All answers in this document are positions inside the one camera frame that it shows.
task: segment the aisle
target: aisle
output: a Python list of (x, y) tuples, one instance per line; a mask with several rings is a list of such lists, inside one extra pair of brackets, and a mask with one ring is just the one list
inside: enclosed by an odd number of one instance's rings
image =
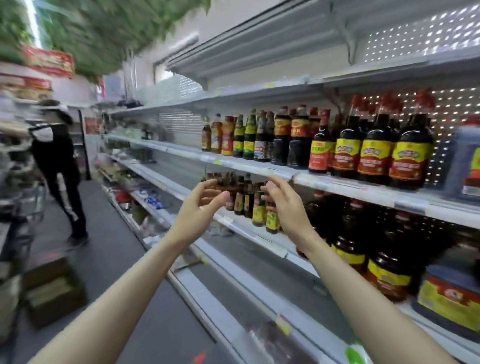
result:
[[(86, 283), (90, 302), (93, 302), (144, 254), (144, 250), (107, 201), (97, 182), (82, 182), (80, 192), (87, 215), (90, 244), (75, 252), (72, 261)], [(55, 203), (50, 203), (44, 221), (36, 229), (32, 255), (66, 247), (64, 241), (68, 235), (67, 218)], [(21, 317), (14, 364), (25, 364), (80, 312), (39, 331), (30, 327), (26, 317)], [(207, 357), (209, 360), (205, 363), (229, 362), (223, 354), (219, 355), (223, 352), (221, 348), (170, 283), (164, 281), (118, 363), (192, 363), (193, 358), (205, 350), (214, 353)]]

